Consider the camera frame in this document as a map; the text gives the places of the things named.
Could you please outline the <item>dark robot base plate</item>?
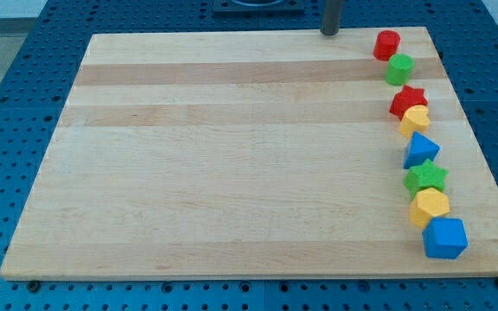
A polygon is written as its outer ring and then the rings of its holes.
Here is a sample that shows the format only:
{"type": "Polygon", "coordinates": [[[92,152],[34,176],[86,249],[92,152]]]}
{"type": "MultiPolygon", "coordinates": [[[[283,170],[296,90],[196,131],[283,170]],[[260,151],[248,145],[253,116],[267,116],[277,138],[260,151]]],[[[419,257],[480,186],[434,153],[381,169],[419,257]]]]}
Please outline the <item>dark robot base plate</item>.
{"type": "Polygon", "coordinates": [[[215,14],[234,13],[301,13],[305,0],[212,0],[215,14]]]}

